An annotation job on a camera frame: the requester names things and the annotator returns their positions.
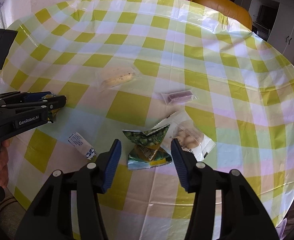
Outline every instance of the packaged bread roll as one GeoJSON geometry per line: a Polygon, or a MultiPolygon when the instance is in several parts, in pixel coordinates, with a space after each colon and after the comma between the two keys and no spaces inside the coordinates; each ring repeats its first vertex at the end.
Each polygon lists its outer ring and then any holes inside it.
{"type": "Polygon", "coordinates": [[[97,72],[96,83],[99,91],[112,88],[139,76],[134,67],[105,67],[97,72]]]}

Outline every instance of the orange leather sofa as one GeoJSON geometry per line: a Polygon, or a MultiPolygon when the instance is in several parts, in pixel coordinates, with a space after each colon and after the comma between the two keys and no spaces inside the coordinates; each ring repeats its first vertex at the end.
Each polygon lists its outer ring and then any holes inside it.
{"type": "Polygon", "coordinates": [[[252,19],[249,12],[230,0],[191,0],[192,2],[204,5],[221,12],[223,15],[233,18],[249,30],[252,29],[252,19]]]}

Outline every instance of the transparent plastic package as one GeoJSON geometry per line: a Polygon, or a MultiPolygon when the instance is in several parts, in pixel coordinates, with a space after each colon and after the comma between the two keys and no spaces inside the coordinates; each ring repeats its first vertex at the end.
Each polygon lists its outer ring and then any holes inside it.
{"type": "Polygon", "coordinates": [[[95,75],[99,91],[112,88],[140,77],[140,72],[135,67],[105,67],[95,75]]]}
{"type": "Polygon", "coordinates": [[[177,105],[187,103],[189,101],[197,99],[195,93],[190,89],[186,91],[180,91],[170,94],[161,94],[166,105],[177,105]]]}
{"type": "Polygon", "coordinates": [[[170,123],[161,147],[170,153],[171,141],[178,139],[184,151],[192,152],[197,161],[202,161],[215,146],[215,142],[199,130],[186,111],[178,111],[162,120],[154,128],[170,123]]]}

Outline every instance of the packaged cookie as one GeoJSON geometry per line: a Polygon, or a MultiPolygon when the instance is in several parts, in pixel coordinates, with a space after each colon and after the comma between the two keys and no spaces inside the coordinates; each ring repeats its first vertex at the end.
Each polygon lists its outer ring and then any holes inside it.
{"type": "Polygon", "coordinates": [[[215,146],[215,142],[199,130],[186,111],[178,111],[162,120],[154,128],[170,124],[161,147],[170,153],[171,141],[178,139],[184,151],[192,152],[197,161],[202,161],[215,146]]]}
{"type": "Polygon", "coordinates": [[[96,84],[103,91],[138,77],[139,70],[134,67],[105,67],[96,73],[96,84]]]}

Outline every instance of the yellow checkered tablecloth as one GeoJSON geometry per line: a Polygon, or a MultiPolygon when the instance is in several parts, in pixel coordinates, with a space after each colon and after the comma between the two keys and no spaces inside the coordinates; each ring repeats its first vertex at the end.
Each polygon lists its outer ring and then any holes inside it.
{"type": "MultiPolygon", "coordinates": [[[[205,159],[239,169],[274,224],[294,199],[294,67],[236,20],[186,0],[73,0],[20,19],[0,92],[52,91],[67,105],[55,124],[14,138],[9,189],[27,208],[53,170],[87,160],[67,138],[79,132],[97,152],[115,138],[123,153],[111,189],[99,196],[110,240],[184,238],[193,194],[173,164],[127,169],[133,144],[122,129],[153,127],[183,109],[216,142],[205,159]],[[132,63],[142,78],[98,92],[96,71],[132,63]],[[160,93],[193,88],[198,100],[166,106],[160,93]]],[[[217,198],[215,236],[219,233],[217,198]]],[[[79,237],[73,208],[75,237],[79,237]]]]}

